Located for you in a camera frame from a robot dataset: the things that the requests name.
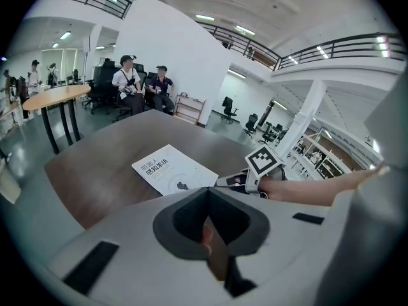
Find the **man in white shirt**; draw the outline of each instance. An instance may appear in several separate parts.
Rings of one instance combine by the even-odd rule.
[[[120,58],[122,69],[113,75],[112,85],[119,88],[120,98],[132,110],[132,115],[143,112],[144,98],[140,88],[140,77],[133,68],[133,58],[124,55]]]
[[[28,73],[27,80],[25,81],[25,86],[28,89],[29,97],[33,97],[38,94],[38,87],[41,85],[40,75],[37,72],[37,66],[40,63],[37,60],[33,60],[31,63],[31,72]]]

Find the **white pillar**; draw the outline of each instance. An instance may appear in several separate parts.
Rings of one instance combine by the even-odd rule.
[[[302,137],[316,110],[319,108],[325,92],[326,84],[322,80],[314,80],[304,104],[293,119],[292,126],[276,147],[276,153],[278,153],[281,158],[284,159],[296,145],[300,137]]]
[[[97,47],[98,44],[98,39],[99,39],[99,34],[101,33],[102,30],[102,25],[94,25],[92,28],[91,32],[91,40],[90,40],[90,51],[88,52],[88,57],[86,58],[86,69],[85,69],[85,74],[86,74],[86,80],[90,80],[94,78],[94,68],[93,65],[95,63],[95,48]]]

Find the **round wooden table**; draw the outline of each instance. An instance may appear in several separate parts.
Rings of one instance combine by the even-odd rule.
[[[50,122],[48,120],[47,107],[59,104],[59,111],[61,113],[62,125],[64,126],[65,135],[69,145],[73,144],[71,135],[69,134],[68,125],[66,123],[64,102],[68,101],[69,116],[71,117],[72,128],[76,141],[81,139],[78,131],[77,120],[75,119],[75,110],[73,99],[78,96],[87,94],[91,88],[88,85],[69,85],[61,86],[53,89],[49,89],[44,92],[40,92],[37,95],[29,98],[24,104],[23,109],[27,111],[41,109],[43,116],[45,130],[47,131],[48,138],[55,154],[59,153],[59,148],[55,142],[55,138],[52,134]]]

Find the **trousers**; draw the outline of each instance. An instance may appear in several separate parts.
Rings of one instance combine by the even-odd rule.
[[[135,95],[128,95],[122,99],[122,101],[126,106],[130,107],[132,115],[137,115],[143,112],[145,105],[143,94],[136,93]]]
[[[166,95],[156,94],[153,98],[154,108],[159,111],[163,111],[163,105],[166,106],[166,111],[172,111],[174,109],[174,103]]]

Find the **man in dark shirt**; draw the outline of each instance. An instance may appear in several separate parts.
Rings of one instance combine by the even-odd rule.
[[[172,97],[174,92],[174,83],[170,78],[166,77],[166,66],[157,66],[157,74],[157,77],[153,78],[149,85],[149,91],[155,94],[153,98],[154,106],[156,110],[163,111],[163,105],[165,105],[166,111],[172,111],[174,109],[174,103],[167,97],[167,89],[170,85],[170,97]]]

